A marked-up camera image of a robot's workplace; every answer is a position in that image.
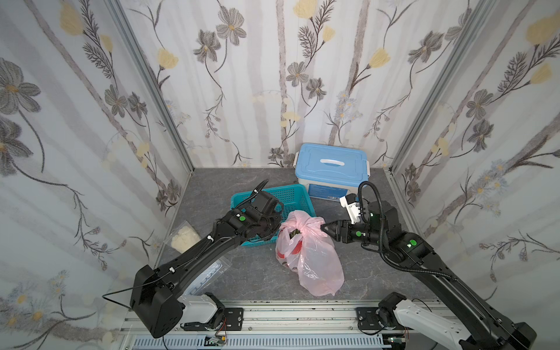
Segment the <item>pink plastic bag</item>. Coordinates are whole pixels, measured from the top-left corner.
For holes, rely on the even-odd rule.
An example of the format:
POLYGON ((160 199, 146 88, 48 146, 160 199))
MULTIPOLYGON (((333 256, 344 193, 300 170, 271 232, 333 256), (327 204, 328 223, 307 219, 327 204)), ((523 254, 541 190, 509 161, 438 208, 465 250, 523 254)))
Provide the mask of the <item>pink plastic bag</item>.
POLYGON ((335 245, 321 230, 322 217, 310 217, 304 211, 290 212, 279 229, 276 259, 297 274, 300 286, 314 297, 335 295, 344 284, 344 272, 335 245), (289 232, 301 234, 290 240, 289 232))

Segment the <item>pineapple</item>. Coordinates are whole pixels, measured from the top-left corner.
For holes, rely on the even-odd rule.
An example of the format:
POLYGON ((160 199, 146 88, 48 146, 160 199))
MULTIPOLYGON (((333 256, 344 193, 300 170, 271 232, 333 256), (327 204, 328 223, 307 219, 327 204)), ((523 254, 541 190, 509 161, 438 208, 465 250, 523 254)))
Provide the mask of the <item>pineapple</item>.
POLYGON ((296 237, 300 234, 301 234, 301 232, 298 229, 291 230, 289 232, 289 238, 290 238, 290 240, 292 240, 292 239, 294 239, 294 237, 296 237))

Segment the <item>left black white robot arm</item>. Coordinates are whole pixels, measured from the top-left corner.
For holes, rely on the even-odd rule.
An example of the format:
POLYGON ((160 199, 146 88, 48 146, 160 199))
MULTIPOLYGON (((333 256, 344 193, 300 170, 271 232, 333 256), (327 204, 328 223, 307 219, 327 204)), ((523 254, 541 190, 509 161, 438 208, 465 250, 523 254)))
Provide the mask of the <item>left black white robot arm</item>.
POLYGON ((301 287, 313 296, 335 295, 344 272, 335 245, 323 230, 325 220, 295 210, 282 216, 284 204, 265 191, 263 180, 240 204, 214 221, 211 233, 179 257, 135 276, 130 307, 153 338, 163 338, 177 325, 216 329, 225 308, 211 293, 182 302, 185 290, 226 253, 254 237, 277 235, 276 259, 296 272, 301 287))

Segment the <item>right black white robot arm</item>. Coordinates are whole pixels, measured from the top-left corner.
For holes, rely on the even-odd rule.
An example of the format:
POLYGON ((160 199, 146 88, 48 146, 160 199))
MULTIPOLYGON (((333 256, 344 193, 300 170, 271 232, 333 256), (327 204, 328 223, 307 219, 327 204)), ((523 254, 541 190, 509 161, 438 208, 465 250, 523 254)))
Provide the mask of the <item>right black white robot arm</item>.
POLYGON ((372 315, 357 312, 366 335, 407 328, 447 349, 530 349, 537 334, 525 322, 514 322, 490 306, 443 262, 434 248, 416 233, 403 230, 398 211, 381 199, 377 187, 362 182, 356 193, 341 198, 346 220, 321 226, 337 242, 359 243, 397 271, 411 274, 428 287, 455 321, 417 306, 401 293, 381 300, 372 315))

